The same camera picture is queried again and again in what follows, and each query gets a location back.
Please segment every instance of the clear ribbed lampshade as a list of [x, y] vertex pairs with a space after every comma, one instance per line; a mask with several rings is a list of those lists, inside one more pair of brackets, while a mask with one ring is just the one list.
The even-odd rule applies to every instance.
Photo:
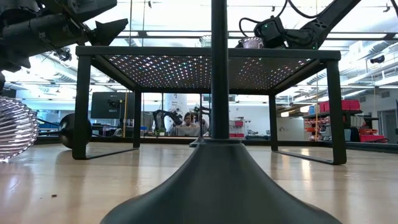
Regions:
[[38, 132], [36, 112], [18, 100], [0, 96], [0, 161], [26, 151]]

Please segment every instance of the metal frame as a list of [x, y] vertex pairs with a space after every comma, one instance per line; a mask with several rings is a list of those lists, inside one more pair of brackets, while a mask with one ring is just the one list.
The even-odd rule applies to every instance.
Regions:
[[347, 162], [346, 143], [344, 137], [343, 110], [341, 109], [341, 90], [340, 90], [340, 72], [338, 70], [338, 61], [330, 60], [326, 63], [326, 73], [328, 79], [328, 93], [330, 104], [331, 123], [331, 147], [333, 149], [333, 159], [322, 159], [318, 157], [305, 156], [293, 152], [278, 151], [277, 142], [277, 123], [276, 123], [276, 103], [275, 95], [269, 96], [270, 127], [271, 127], [271, 150], [272, 152], [322, 162], [331, 165], [340, 165]]
[[[90, 62], [87, 58], [93, 57], [93, 65], [99, 68], [102, 72], [107, 74], [109, 77], [115, 79], [120, 84], [124, 85], [126, 88], [135, 91], [136, 93], [146, 93], [146, 92], [159, 92], [159, 93], [210, 93], [210, 89], [188, 89], [188, 88], [142, 88], [137, 85], [133, 80], [130, 80], [122, 71], [116, 68], [112, 63], [104, 58], [104, 55], [178, 55], [178, 56], [210, 56], [210, 48], [190, 48], [190, 47], [102, 47], [102, 46], [79, 46], [76, 48], [76, 54], [79, 57], [79, 68], [78, 68], [78, 80], [77, 89], [79, 91], [88, 91], [88, 85], [90, 84], [89, 79], [84, 80], [84, 74], [90, 74]], [[300, 70], [296, 71], [293, 75], [282, 80], [278, 85], [270, 90], [229, 90], [230, 94], [245, 94], [245, 95], [269, 95], [270, 101], [270, 124], [271, 124], [271, 149], [273, 152], [285, 154], [288, 156], [300, 157], [303, 159], [310, 159], [313, 161], [323, 162], [326, 164], [344, 164], [346, 162], [346, 145], [344, 140], [344, 128], [342, 120], [342, 110], [341, 110], [341, 92], [340, 92], [340, 73], [338, 70], [338, 61], [341, 59], [341, 54], [339, 51], [331, 50], [286, 50], [286, 49], [228, 49], [228, 52], [223, 52], [224, 57], [229, 55], [230, 57], [262, 57], [262, 58], [314, 58], [313, 61], [303, 66]], [[225, 65], [222, 68], [217, 68], [214, 71], [218, 74], [225, 73]], [[320, 72], [324, 68], [327, 69], [328, 74], [328, 91], [330, 96], [330, 116], [333, 120], [331, 126], [332, 131], [332, 148], [333, 148], [333, 160], [321, 159], [316, 157], [304, 156], [300, 154], [294, 154], [291, 152], [278, 151], [278, 140], [277, 140], [277, 123], [276, 123], [276, 94], [296, 85], [302, 80], [310, 77], [314, 73]], [[86, 110], [87, 107], [83, 107], [82, 104], [88, 104], [88, 95], [85, 99], [85, 94], [77, 94], [76, 96], [76, 115], [78, 110]], [[223, 108], [228, 106], [228, 101], [223, 103], [223, 100], [215, 102], [214, 105], [223, 105]], [[136, 103], [136, 111], [139, 107], [140, 112], [136, 114], [141, 114], [141, 101]], [[87, 113], [79, 112], [79, 116], [87, 117]], [[225, 131], [223, 130], [217, 136], [213, 138], [224, 139], [228, 138], [225, 136]], [[134, 141], [134, 147], [139, 147], [139, 138]], [[76, 140], [76, 150], [83, 151], [83, 146]]]
[[87, 123], [87, 117], [88, 117], [88, 100], [90, 94], [91, 61], [92, 61], [91, 55], [84, 55], [79, 57], [78, 71], [77, 71], [78, 76], [76, 84], [76, 104], [75, 104], [75, 127], [77, 128], [73, 130], [72, 157], [77, 160], [87, 160], [87, 159], [110, 156], [113, 154], [139, 149], [140, 145], [139, 133], [141, 127], [141, 93], [139, 91], [136, 91], [135, 102], [134, 102], [134, 139], [133, 139], [134, 143], [132, 149], [99, 154], [95, 156], [87, 155], [85, 135], [80, 133], [86, 133], [89, 128]]

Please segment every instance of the black metal table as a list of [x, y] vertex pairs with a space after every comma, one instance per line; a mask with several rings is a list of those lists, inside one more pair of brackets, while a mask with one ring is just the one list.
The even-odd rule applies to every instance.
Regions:
[[[211, 49], [181, 47], [79, 46], [76, 126], [73, 157], [86, 155], [78, 133], [87, 128], [90, 67], [93, 65], [136, 94], [133, 148], [140, 146], [141, 93], [210, 93]], [[286, 49], [228, 49], [229, 93], [268, 95], [273, 152], [327, 164], [344, 164], [346, 146], [341, 110], [339, 51]], [[330, 100], [333, 160], [278, 151], [276, 94], [326, 68]]]

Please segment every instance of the black stand base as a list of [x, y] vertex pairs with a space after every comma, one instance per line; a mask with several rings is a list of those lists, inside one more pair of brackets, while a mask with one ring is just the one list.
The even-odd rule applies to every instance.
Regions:
[[191, 142], [189, 144], [189, 147], [197, 147], [200, 143], [202, 143], [205, 140], [203, 136], [199, 136], [195, 141]]
[[111, 210], [102, 224], [340, 223], [280, 188], [237, 140], [206, 139], [163, 184]]

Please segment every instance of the ceiling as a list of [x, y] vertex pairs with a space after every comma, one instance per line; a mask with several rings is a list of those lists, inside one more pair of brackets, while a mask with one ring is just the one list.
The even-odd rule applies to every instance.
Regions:
[[[87, 21], [86, 24], [90, 28], [95, 28], [95, 21], [110, 22], [128, 18], [129, 25], [112, 42], [113, 46], [128, 46], [131, 36], [131, 45], [139, 47], [198, 47], [197, 37], [210, 34], [210, 2], [210, 0], [156, 0], [151, 1], [152, 7], [149, 7], [148, 1], [119, 0], [115, 8]], [[329, 5], [332, 0], [294, 0], [293, 2], [304, 13], [316, 14]], [[229, 47], [234, 47], [238, 41], [234, 38], [241, 36], [238, 32], [240, 18], [249, 17], [262, 21], [272, 15], [276, 16], [283, 4], [284, 0], [229, 0]], [[343, 55], [340, 62], [341, 84], [344, 87], [343, 96], [355, 92], [366, 94], [366, 90], [372, 85], [391, 86], [397, 84], [396, 68], [398, 68], [398, 64], [396, 65], [397, 46], [395, 42], [349, 40], [352, 35], [367, 38], [372, 35], [380, 36], [380, 34], [369, 34], [373, 32], [398, 32], [396, 25], [398, 18], [394, 9], [391, 8], [387, 12], [383, 12], [387, 9], [386, 4], [391, 6], [389, 0], [362, 0], [333, 29], [334, 34], [331, 34], [330, 37], [337, 37], [341, 40], [326, 40], [322, 45], [322, 49], [340, 50]], [[289, 29], [298, 29], [309, 21], [290, 7], [284, 11], [281, 19], [284, 26]], [[243, 30], [250, 32], [254, 25], [245, 21]], [[73, 55], [71, 61], [61, 62], [53, 52], [47, 52], [30, 58], [31, 69], [23, 69], [17, 73], [4, 72], [7, 79], [6, 87], [21, 90], [20, 96], [25, 99], [73, 100], [76, 95], [75, 83], [78, 64], [75, 45], [68, 48]], [[370, 58], [382, 54], [386, 57], [384, 63], [369, 63]], [[318, 99], [327, 100], [325, 74], [320, 72], [317, 75], [318, 78], [315, 75], [299, 83], [298, 86], [279, 94], [278, 102], [281, 104], [291, 102], [305, 104], [313, 102], [317, 96]], [[109, 77], [95, 68], [91, 69], [90, 88], [91, 92], [125, 90], [123, 86], [112, 83]]]

